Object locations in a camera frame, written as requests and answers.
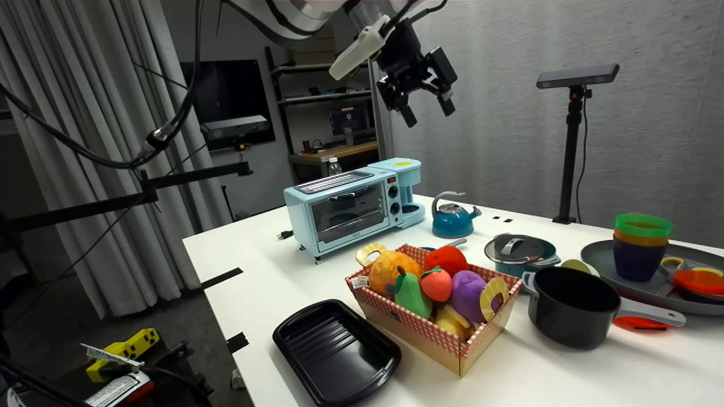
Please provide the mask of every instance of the gray curtain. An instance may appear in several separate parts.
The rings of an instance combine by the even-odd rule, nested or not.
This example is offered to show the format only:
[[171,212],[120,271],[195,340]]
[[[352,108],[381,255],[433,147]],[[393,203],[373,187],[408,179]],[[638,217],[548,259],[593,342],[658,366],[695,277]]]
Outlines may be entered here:
[[[2,0],[0,30],[0,82],[103,155],[136,155],[186,95],[148,74],[155,70],[184,84],[161,0]],[[139,173],[98,167],[16,108],[15,117],[51,207],[139,191]],[[145,170],[164,177],[201,144],[199,122],[190,115],[184,133]],[[180,170],[210,165],[205,150]],[[83,255],[118,215],[126,220],[76,266],[101,316],[133,314],[199,288],[181,238],[226,221],[215,180],[167,187],[155,206],[62,224],[68,257]]]
[[619,80],[593,86],[589,101],[584,221],[614,226],[619,212],[655,212],[674,221],[679,240],[724,246],[723,6],[452,0],[416,30],[423,48],[442,46],[460,72],[457,113],[443,117],[438,99],[419,92],[419,124],[408,128],[393,115],[388,147],[423,161],[422,191],[466,190],[471,202],[553,217],[568,91],[537,91],[537,76],[621,63]]

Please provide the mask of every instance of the blue cup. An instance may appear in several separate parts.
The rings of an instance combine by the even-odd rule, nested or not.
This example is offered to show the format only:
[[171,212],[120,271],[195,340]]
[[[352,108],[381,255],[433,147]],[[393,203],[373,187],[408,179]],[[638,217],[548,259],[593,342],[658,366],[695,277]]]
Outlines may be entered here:
[[624,281],[647,282],[655,277],[665,246],[638,246],[614,238],[615,274]]

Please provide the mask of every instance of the basket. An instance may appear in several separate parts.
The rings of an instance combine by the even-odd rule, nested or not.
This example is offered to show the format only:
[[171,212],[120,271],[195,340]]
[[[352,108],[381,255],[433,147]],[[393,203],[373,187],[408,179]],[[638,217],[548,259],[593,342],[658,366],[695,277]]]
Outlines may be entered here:
[[[419,264],[425,264],[425,255],[428,250],[416,249],[416,246],[402,246],[402,252],[408,252],[411,257],[415,257]],[[457,340],[456,334],[442,329],[440,326],[436,326],[428,319],[422,319],[413,312],[408,312],[405,308],[396,306],[395,300],[360,288],[359,281],[360,275],[370,274],[370,266],[356,271],[353,275],[346,277],[346,288],[353,291],[353,295],[359,298],[364,316],[379,326],[385,328],[388,333],[402,337],[403,342],[413,344],[415,349],[419,349],[422,352],[425,352],[428,357],[438,359],[440,364],[443,364],[448,371],[457,373],[457,376],[466,376],[471,371],[471,366],[481,359],[481,354],[497,342],[497,337],[501,334],[501,329],[506,328],[519,289],[521,289],[521,281],[517,275],[508,275],[508,274],[499,274],[492,268],[482,268],[471,264],[471,271],[481,274],[485,281],[492,281],[497,275],[501,275],[508,288],[510,288],[510,300],[499,310],[499,314],[493,316],[493,321],[481,326],[466,342]]]

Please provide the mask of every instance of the white table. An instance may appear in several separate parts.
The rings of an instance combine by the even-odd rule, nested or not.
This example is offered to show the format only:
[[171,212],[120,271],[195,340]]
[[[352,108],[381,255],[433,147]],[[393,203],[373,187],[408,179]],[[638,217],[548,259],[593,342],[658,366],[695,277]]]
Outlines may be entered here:
[[[225,337],[245,333],[250,345],[234,354],[257,404],[308,404],[308,396],[273,342],[275,328],[297,310],[340,298],[360,310],[345,277],[360,266],[352,246],[320,264],[299,250],[291,231],[288,210],[278,207],[184,240],[201,281],[234,266],[243,275],[206,289]],[[580,257],[589,241],[609,240],[611,231],[581,224],[553,224],[545,217],[482,207],[476,232],[464,252],[469,262],[493,268],[482,252],[499,232],[525,232],[551,240],[559,255]],[[440,246],[433,220],[408,231],[381,234],[385,246]],[[723,249],[698,246],[717,255]],[[621,328],[596,351],[570,351],[544,334],[527,319],[527,298],[521,295],[508,329],[477,359],[466,377],[457,377],[423,352],[396,340],[403,361],[395,380],[370,404],[724,404],[724,323],[723,319],[691,316],[688,328],[638,334]]]

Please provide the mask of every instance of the stacked cups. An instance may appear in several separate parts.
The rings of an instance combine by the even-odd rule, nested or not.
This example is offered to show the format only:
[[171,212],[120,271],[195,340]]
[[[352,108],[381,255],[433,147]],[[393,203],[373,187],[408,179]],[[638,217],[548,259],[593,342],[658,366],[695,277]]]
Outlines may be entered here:
[[614,232],[615,274],[633,282],[652,281],[665,255],[670,234],[673,221],[667,220],[643,212],[619,215]]

